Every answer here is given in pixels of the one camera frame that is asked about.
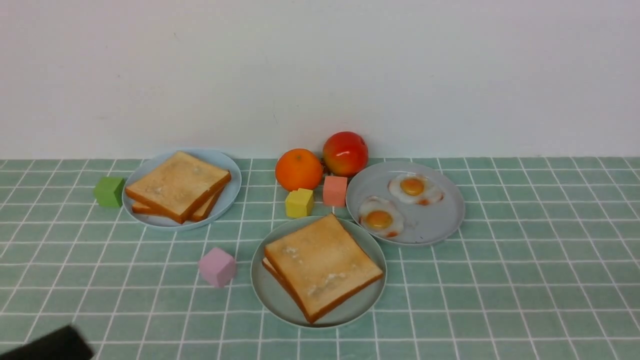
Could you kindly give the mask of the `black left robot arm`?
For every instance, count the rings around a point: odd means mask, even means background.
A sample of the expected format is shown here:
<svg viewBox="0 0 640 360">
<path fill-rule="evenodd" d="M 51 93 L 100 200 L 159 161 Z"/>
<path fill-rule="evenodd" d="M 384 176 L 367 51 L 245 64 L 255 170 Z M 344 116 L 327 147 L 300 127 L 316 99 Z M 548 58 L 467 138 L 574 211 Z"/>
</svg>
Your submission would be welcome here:
<svg viewBox="0 0 640 360">
<path fill-rule="evenodd" d="M 62 326 L 32 342 L 2 353 L 2 360 L 92 360 L 94 349 L 73 325 Z"/>
</svg>

